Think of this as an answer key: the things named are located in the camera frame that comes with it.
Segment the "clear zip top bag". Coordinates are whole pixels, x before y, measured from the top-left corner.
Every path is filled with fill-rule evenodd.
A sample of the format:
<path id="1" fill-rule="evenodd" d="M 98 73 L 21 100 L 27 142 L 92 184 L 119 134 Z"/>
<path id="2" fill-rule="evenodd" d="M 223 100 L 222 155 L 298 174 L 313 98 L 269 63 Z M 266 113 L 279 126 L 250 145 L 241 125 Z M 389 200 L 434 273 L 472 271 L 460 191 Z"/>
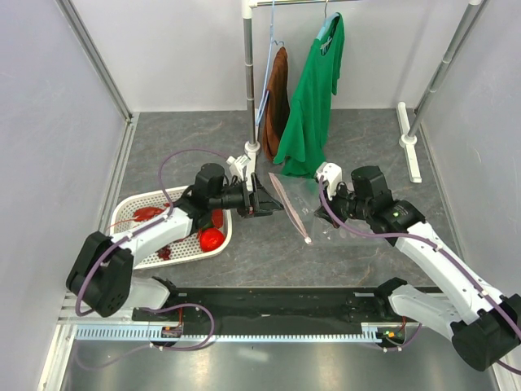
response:
<path id="1" fill-rule="evenodd" d="M 343 228 L 334 228 L 315 215 L 322 205 L 317 183 L 313 179 L 274 173 L 269 173 L 269 179 L 290 222 L 308 246 L 325 248 L 376 244 L 375 240 L 354 235 Z"/>

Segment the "red toy lobster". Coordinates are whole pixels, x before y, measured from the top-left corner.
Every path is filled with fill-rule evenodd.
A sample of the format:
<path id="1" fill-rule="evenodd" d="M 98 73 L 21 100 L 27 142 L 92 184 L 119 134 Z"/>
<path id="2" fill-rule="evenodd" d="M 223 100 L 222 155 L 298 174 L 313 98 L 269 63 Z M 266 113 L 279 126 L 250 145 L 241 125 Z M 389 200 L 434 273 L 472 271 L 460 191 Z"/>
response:
<path id="1" fill-rule="evenodd" d="M 128 219 L 120 220 L 112 223 L 106 231 L 110 231 L 114 226 L 118 226 L 122 223 L 132 222 L 132 223 L 140 223 L 146 222 L 153 217 L 160 215 L 162 212 L 165 212 L 168 208 L 169 204 L 165 203 L 163 208 L 147 206 L 140 209 L 137 209 L 133 216 Z M 217 228 L 221 231 L 221 228 L 224 226 L 224 212 L 222 209 L 216 209 L 212 211 L 212 221 L 214 224 L 214 228 Z"/>

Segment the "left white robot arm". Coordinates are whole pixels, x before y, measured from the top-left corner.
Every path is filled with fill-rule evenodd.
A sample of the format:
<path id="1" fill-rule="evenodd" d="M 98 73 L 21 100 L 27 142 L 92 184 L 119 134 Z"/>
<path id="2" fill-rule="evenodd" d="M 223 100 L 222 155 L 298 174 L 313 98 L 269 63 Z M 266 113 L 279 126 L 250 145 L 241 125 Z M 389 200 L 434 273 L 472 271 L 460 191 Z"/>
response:
<path id="1" fill-rule="evenodd" d="M 85 239 L 66 280 L 67 289 L 77 297 L 77 316 L 96 313 L 107 318 L 128 306 L 149 310 L 161 320 L 175 317 L 179 302 L 171 295 L 168 281 L 135 278 L 134 267 L 166 245 L 203 229 L 218 209 L 264 217 L 283 206 L 255 174 L 250 180 L 226 182 L 221 165 L 203 165 L 194 183 L 166 211 L 120 234 L 96 231 Z"/>

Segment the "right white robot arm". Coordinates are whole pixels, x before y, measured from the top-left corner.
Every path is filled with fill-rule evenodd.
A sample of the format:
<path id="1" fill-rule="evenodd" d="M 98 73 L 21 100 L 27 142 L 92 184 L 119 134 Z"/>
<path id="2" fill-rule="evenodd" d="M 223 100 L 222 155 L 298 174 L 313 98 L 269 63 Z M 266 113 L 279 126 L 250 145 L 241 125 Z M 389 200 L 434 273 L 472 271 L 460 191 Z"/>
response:
<path id="1" fill-rule="evenodd" d="M 443 300 L 420 292 L 400 278 L 377 289 L 374 314 L 382 320 L 397 315 L 417 321 L 449 340 L 470 367 L 485 371 L 497 364 L 518 375 L 506 356 L 520 346 L 520 296 L 506 296 L 478 276 L 436 233 L 409 201 L 393 197 L 378 166 L 351 173 L 322 163 L 314 177 L 319 186 L 316 214 L 335 227 L 365 239 L 384 239 L 412 260 L 445 295 Z"/>

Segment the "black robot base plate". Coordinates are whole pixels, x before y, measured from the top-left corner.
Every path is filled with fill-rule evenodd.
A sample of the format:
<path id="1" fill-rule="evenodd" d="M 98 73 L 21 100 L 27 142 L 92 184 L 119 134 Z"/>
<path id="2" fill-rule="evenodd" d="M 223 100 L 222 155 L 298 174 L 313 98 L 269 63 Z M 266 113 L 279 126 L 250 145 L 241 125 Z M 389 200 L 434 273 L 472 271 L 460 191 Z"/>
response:
<path id="1" fill-rule="evenodd" d="M 194 303 L 207 308 L 215 332 L 354 333 L 363 323 L 402 324 L 383 308 L 374 288 L 178 288 L 166 306 Z"/>

